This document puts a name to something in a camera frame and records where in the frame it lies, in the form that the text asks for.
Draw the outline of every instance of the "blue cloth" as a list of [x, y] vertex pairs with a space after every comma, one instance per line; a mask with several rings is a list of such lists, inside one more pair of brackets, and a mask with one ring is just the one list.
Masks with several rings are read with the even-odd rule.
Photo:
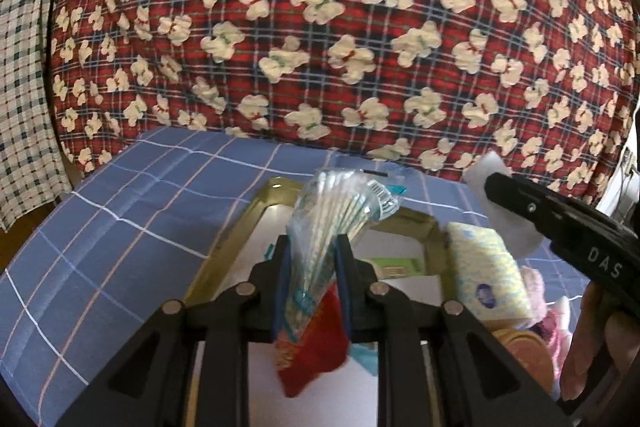
[[[272, 176], [305, 182], [322, 166], [373, 168], [328, 150], [162, 128], [87, 179], [33, 234], [0, 279], [0, 371], [29, 415], [53, 427], [166, 299], [180, 298], [214, 243]], [[404, 204], [487, 226], [459, 183], [415, 169]], [[542, 248], [528, 263], [546, 298], [581, 295], [586, 280]], [[573, 315], [579, 310], [572, 301]]]

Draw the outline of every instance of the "finger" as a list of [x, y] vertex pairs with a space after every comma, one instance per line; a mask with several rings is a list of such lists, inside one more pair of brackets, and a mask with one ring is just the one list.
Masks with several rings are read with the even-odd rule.
[[640, 325], [626, 313], [616, 312], [607, 321], [605, 338], [613, 363], [624, 375], [640, 349]]
[[587, 371], [603, 343], [603, 325], [597, 320], [601, 301], [602, 288], [590, 283], [582, 296], [580, 318], [560, 375], [560, 390], [565, 401], [575, 400], [584, 390]]

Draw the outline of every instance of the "barcode label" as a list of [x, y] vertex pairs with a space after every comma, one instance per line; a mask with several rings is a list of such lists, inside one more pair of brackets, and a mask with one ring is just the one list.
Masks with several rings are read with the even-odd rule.
[[373, 195], [378, 198], [378, 203], [380, 204], [380, 221], [394, 214], [398, 209], [398, 200], [389, 189], [376, 180], [370, 180], [367, 185], [369, 185]]

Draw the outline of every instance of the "plastic bag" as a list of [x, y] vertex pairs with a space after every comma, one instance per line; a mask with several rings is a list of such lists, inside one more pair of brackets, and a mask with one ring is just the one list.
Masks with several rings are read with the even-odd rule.
[[333, 244], [345, 233], [353, 245], [362, 232], [398, 211], [405, 191], [400, 176], [321, 169], [303, 187], [287, 227], [291, 279], [284, 328], [296, 342], [335, 277]]

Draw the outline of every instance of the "yellow package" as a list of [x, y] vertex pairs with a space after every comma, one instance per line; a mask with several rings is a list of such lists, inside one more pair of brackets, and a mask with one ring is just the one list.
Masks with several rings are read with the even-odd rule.
[[446, 227], [454, 298], [489, 330], [524, 327], [532, 318], [518, 264], [493, 229]]

